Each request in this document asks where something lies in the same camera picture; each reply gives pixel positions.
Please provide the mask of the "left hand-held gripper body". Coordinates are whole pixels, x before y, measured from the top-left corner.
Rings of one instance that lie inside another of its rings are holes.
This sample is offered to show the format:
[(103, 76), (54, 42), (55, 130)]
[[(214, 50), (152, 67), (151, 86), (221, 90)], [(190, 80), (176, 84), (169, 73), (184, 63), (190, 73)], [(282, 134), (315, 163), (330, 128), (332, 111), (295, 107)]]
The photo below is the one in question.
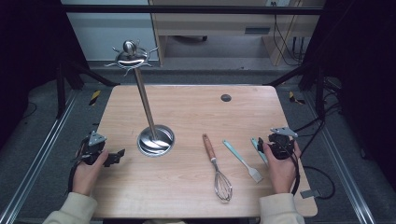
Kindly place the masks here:
[(91, 131), (80, 144), (77, 153), (77, 160), (84, 161), (86, 164), (92, 165), (102, 153), (106, 143), (106, 137)]

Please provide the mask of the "yellow-handled tool left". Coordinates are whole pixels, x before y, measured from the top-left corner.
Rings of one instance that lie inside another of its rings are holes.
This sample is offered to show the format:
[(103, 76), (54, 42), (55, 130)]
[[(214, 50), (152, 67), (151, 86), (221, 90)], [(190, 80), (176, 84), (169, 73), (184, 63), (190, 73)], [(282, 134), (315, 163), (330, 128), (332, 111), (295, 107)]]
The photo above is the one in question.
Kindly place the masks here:
[(95, 105), (100, 93), (101, 93), (100, 90), (94, 91), (94, 93), (92, 94), (92, 98), (91, 98), (91, 100), (89, 102), (89, 105)]

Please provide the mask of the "aluminium floor rail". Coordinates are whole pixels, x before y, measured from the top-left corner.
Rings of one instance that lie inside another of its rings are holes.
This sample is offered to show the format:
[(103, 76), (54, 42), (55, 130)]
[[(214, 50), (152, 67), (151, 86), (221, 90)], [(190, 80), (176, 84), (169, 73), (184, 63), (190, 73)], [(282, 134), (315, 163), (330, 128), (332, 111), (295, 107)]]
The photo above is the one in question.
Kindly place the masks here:
[(66, 101), (65, 110), (59, 118), (57, 118), (49, 133), (47, 134), (45, 141), (41, 145), (40, 149), (35, 155), (35, 158), (29, 169), (25, 173), (21, 183), (15, 191), (7, 207), (0, 214), (0, 224), (13, 224), (21, 211), (33, 185), (35, 184), (43, 165), (45, 164), (48, 155), (53, 149), (67, 119), (75, 105), (75, 102), (79, 96), (79, 91), (70, 91), (69, 97)]
[(376, 224), (375, 218), (364, 200), (361, 191), (347, 167), (347, 164), (343, 160), (341, 154), (338, 151), (328, 128), (323, 126), (321, 132), (321, 138), (324, 142), (325, 148), (328, 151), (334, 169), (342, 183), (342, 186), (346, 192), (349, 202), (360, 222), (360, 224)]

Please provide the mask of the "black curtain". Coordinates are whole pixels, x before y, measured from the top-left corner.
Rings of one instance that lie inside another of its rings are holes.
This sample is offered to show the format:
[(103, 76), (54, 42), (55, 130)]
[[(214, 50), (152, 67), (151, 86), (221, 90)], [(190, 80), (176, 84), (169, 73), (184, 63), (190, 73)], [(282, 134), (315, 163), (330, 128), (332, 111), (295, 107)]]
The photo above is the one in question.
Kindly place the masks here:
[(396, 190), (396, 0), (325, 0), (307, 60), (341, 81), (360, 145)]
[(30, 90), (55, 79), (68, 62), (88, 66), (61, 0), (0, 0), (0, 149)]

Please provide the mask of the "black metal stand legs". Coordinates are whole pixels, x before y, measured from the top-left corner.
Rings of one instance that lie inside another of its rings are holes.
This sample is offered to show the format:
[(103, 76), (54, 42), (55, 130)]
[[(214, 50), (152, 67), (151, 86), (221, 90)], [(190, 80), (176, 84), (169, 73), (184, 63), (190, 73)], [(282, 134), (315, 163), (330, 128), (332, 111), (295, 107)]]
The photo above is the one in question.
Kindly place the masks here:
[(59, 63), (58, 67), (56, 68), (56, 87), (58, 100), (57, 119), (59, 119), (66, 110), (64, 82), (67, 81), (73, 90), (81, 90), (84, 86), (84, 82), (80, 77), (81, 75), (87, 75), (88, 77), (91, 77), (108, 87), (118, 86), (118, 83), (100, 76), (99, 74), (93, 72), (88, 66), (83, 66), (82, 64), (73, 61)]
[(302, 65), (289, 71), (286, 75), (275, 79), (269, 83), (265, 83), (265, 86), (277, 87), (281, 83), (302, 75), (302, 78), (298, 84), (301, 91), (308, 91), (315, 86), (315, 111), (317, 115), (324, 119), (324, 70), (317, 63), (303, 63)]

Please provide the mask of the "steel utensil stand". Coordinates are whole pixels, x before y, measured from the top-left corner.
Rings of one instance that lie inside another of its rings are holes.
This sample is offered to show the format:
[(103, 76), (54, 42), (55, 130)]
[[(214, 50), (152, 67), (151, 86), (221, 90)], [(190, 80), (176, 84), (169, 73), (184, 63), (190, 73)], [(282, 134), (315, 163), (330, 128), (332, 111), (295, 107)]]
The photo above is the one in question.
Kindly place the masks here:
[(110, 63), (109, 66), (115, 65), (120, 69), (124, 69), (126, 75), (130, 71), (134, 72), (135, 82), (148, 121), (148, 127), (137, 137), (137, 147), (145, 156), (161, 157), (173, 148), (176, 138), (169, 127), (154, 122), (141, 74), (141, 67), (150, 66), (150, 55), (158, 49), (146, 50), (139, 46), (138, 41), (125, 40), (122, 44), (122, 49), (113, 50), (117, 52), (117, 56), (115, 61)]

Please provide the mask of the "teal-handled spatula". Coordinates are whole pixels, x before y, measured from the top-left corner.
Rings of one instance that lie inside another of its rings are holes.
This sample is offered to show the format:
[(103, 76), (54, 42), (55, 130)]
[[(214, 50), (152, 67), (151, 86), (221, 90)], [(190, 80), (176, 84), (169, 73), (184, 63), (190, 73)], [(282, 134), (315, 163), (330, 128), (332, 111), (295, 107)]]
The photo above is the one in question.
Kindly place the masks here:
[(256, 182), (256, 183), (260, 183), (262, 181), (262, 175), (260, 174), (260, 172), (255, 169), (252, 168), (251, 166), (249, 166), (245, 160), (243, 159), (243, 157), (237, 152), (237, 150), (226, 140), (222, 141), (223, 145), (226, 146), (231, 153), (247, 168), (247, 172), (250, 175), (250, 177)]

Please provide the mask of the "teal handled utensil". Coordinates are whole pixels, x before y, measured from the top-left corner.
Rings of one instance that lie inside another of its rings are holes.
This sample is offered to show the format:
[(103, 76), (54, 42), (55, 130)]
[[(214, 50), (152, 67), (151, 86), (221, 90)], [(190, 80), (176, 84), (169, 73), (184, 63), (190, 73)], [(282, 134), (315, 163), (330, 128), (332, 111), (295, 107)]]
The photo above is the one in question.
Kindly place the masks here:
[(260, 151), (258, 150), (258, 142), (257, 142), (257, 140), (256, 140), (254, 137), (252, 137), (252, 138), (250, 139), (250, 141), (251, 141), (253, 147), (255, 148), (255, 150), (258, 152), (258, 154), (259, 154), (260, 157), (262, 158), (264, 164), (268, 167), (268, 160), (266, 159), (264, 153), (263, 153), (263, 152), (260, 152)]

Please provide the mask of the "whisk with wooden handle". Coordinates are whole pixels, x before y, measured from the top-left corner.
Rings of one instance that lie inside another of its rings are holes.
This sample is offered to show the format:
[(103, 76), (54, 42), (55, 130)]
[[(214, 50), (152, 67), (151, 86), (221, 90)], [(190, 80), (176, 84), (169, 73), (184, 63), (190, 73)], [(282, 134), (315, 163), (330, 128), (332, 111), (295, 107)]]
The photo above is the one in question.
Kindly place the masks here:
[(233, 186), (228, 178), (220, 171), (217, 163), (217, 156), (206, 133), (203, 134), (203, 142), (207, 156), (215, 170), (214, 191), (222, 202), (227, 203), (233, 197)]

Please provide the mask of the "yellow-handled tool right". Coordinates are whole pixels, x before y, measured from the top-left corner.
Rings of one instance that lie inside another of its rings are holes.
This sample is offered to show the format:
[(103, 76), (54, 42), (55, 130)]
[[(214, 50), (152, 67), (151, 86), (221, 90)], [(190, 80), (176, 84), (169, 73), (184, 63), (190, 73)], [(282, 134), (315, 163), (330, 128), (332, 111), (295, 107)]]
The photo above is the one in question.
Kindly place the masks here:
[(305, 105), (305, 100), (296, 99), (294, 96), (294, 93), (292, 91), (289, 91), (289, 99), (290, 99), (290, 102), (292, 102), (292, 103), (296, 103), (298, 105)]

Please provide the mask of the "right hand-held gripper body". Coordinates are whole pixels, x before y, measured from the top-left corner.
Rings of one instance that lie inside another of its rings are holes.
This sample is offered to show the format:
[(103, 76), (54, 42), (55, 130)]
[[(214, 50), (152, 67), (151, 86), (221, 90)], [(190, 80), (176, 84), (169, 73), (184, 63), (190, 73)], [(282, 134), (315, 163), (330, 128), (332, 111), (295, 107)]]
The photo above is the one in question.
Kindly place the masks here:
[(271, 128), (268, 136), (270, 148), (278, 160), (289, 158), (294, 152), (294, 139), (298, 134), (289, 127)]

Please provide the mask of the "white cabinet panel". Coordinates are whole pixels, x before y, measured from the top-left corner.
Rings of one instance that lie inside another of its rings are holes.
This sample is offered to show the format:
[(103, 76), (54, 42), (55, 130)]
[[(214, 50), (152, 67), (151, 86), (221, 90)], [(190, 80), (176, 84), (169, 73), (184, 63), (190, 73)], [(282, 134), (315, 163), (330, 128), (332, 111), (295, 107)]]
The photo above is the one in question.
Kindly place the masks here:
[(146, 50), (157, 47), (149, 13), (68, 13), (85, 58), (113, 61), (125, 40), (138, 41)]

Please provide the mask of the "person's left hand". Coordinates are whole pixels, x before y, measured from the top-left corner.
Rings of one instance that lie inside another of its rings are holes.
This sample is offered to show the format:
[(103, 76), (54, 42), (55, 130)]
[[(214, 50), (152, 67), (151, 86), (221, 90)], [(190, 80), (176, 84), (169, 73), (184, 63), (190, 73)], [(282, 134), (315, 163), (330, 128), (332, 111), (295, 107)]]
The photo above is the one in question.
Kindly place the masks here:
[(82, 162), (78, 165), (73, 178), (72, 191), (81, 195), (90, 196), (97, 177), (108, 157), (105, 149), (92, 165)]

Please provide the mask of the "person's right hand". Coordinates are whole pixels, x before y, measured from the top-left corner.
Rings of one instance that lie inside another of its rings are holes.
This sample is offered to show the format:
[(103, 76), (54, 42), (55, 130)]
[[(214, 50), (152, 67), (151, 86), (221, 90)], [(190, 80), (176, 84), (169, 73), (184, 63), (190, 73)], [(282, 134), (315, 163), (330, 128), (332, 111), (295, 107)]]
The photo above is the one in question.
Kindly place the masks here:
[(290, 193), (297, 174), (296, 163), (302, 154), (298, 143), (294, 142), (294, 154), (286, 160), (278, 160), (273, 155), (268, 144), (263, 143), (262, 146), (264, 155), (268, 160), (269, 174), (274, 193)]

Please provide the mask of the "grey tape piece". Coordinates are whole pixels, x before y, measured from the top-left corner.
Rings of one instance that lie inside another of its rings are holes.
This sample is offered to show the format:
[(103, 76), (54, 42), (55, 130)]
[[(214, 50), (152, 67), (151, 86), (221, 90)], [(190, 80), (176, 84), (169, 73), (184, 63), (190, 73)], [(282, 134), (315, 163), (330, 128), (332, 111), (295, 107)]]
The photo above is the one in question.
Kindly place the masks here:
[(321, 193), (317, 189), (308, 189), (300, 192), (303, 199), (310, 198), (310, 197), (320, 197)]

